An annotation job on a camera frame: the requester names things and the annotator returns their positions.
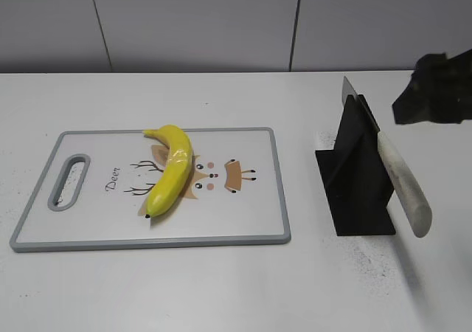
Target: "white wall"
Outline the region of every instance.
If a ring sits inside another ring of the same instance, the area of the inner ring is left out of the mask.
[[[106,72],[92,0],[0,0],[0,72]]]
[[[288,71],[297,0],[96,0],[118,72]]]
[[[410,69],[472,48],[472,0],[301,0],[293,70]]]

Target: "deer illustration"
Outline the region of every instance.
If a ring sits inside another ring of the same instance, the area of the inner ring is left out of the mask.
[[[141,168],[141,167],[150,167],[148,171],[159,171],[164,172],[165,164],[167,162],[167,156],[169,154],[169,149],[163,145],[152,145],[151,146],[151,153],[153,154],[154,161],[140,161],[136,164],[131,164],[134,168]],[[188,199],[198,199],[196,193],[198,190],[201,190],[204,186],[202,184],[202,180],[210,179],[210,183],[206,185],[207,190],[214,190],[215,185],[212,183],[213,179],[217,179],[219,177],[218,173],[212,171],[210,173],[205,173],[204,168],[205,166],[199,162],[200,155],[194,155],[193,157],[193,169],[190,173],[189,179],[184,186],[184,189],[181,192],[181,197],[188,198]],[[213,170],[215,164],[213,162],[207,162],[206,168],[208,170]],[[243,180],[247,181],[255,181],[256,177],[244,177],[244,173],[255,173],[255,170],[241,170],[241,165],[239,161],[235,159],[229,160],[225,165],[225,172],[226,172],[226,181],[224,187],[231,193],[236,193],[241,191]],[[154,187],[155,183],[146,183],[146,188],[135,188],[131,187],[129,190],[125,190],[125,192],[131,193],[133,196],[144,196],[148,194]],[[145,214],[146,208],[146,200],[141,206],[139,210],[140,215]]]

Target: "white table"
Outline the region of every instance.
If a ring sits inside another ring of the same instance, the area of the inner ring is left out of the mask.
[[[0,75],[3,331],[469,331],[472,122],[393,124],[409,72],[348,72],[434,213],[416,239],[338,238],[314,156],[343,73]],[[279,246],[16,254],[13,228],[65,130],[272,127],[292,240]]]

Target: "deer antler drawing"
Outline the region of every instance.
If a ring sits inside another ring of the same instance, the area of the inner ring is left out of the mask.
[[[123,190],[123,192],[131,192],[133,194],[133,196],[144,196],[144,195],[148,194],[150,192],[150,190],[152,190],[156,184],[155,183],[147,183],[146,185],[149,186],[149,188],[134,188],[134,187],[131,187],[129,190]]]
[[[159,172],[164,172],[164,170],[162,170],[161,168],[157,167],[157,165],[152,162],[152,161],[149,161],[149,160],[145,160],[145,161],[140,161],[138,162],[137,164],[130,164],[130,166],[134,166],[134,168],[138,168],[138,167],[153,167],[151,168],[150,170],[148,171],[159,171]]]

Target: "cutting board handle hole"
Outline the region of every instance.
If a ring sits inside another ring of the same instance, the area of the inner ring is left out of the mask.
[[[89,165],[90,157],[84,153],[72,155],[64,162],[49,196],[47,205],[50,210],[60,212],[74,205]]]

